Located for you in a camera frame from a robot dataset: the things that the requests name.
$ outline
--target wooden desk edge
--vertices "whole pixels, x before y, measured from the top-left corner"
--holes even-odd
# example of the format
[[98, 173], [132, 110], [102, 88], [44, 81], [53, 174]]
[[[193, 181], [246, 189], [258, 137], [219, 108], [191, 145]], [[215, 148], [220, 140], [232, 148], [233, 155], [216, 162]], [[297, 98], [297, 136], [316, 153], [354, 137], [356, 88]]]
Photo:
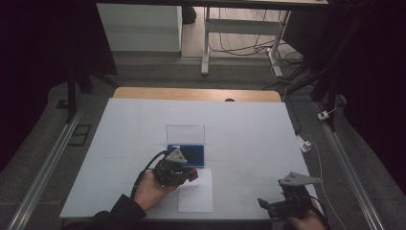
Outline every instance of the wooden desk edge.
[[236, 102], [281, 102], [281, 96], [276, 91], [150, 87], [119, 87], [116, 89], [113, 98], [220, 102], [233, 99]]

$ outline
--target black sleeve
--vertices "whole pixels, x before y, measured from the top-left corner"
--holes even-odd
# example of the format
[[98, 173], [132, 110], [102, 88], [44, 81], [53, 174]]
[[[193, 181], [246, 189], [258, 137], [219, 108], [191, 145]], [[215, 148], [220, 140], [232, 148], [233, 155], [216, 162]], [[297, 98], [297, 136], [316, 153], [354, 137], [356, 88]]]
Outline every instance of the black sleeve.
[[134, 200], [122, 195], [110, 212], [98, 212], [90, 222], [80, 227], [71, 228], [67, 225], [64, 230], [126, 230], [134, 229], [137, 222], [147, 214]]

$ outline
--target person's left hand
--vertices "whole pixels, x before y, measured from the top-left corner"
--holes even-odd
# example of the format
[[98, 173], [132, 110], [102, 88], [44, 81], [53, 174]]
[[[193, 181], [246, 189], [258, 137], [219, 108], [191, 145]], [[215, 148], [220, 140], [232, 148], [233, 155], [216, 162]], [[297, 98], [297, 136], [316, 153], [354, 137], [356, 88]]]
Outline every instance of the person's left hand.
[[177, 186], [162, 187], [152, 171], [147, 171], [137, 188], [134, 201], [137, 202], [144, 211], [157, 205], [167, 194], [176, 190]]

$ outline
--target power plug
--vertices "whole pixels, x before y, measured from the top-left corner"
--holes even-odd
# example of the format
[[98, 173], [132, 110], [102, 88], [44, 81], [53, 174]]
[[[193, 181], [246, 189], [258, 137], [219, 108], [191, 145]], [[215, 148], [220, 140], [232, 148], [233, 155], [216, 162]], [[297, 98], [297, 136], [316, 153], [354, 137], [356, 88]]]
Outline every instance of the power plug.
[[317, 114], [317, 116], [319, 116], [319, 119], [320, 119], [321, 121], [323, 121], [323, 120], [325, 120], [325, 119], [327, 119], [327, 118], [329, 117], [329, 116], [328, 116], [328, 113], [327, 113], [326, 111]]
[[299, 143], [299, 148], [301, 148], [302, 152], [307, 152], [311, 150], [311, 143], [308, 141], [304, 141], [301, 136], [297, 135], [298, 138], [298, 143]]

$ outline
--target white paper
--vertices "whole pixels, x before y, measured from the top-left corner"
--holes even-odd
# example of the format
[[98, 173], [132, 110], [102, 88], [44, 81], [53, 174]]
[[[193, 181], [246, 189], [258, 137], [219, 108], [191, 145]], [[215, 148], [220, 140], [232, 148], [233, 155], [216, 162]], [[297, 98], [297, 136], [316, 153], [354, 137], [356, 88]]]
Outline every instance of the white paper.
[[210, 213], [213, 211], [212, 169], [197, 170], [198, 178], [179, 187], [178, 212]]

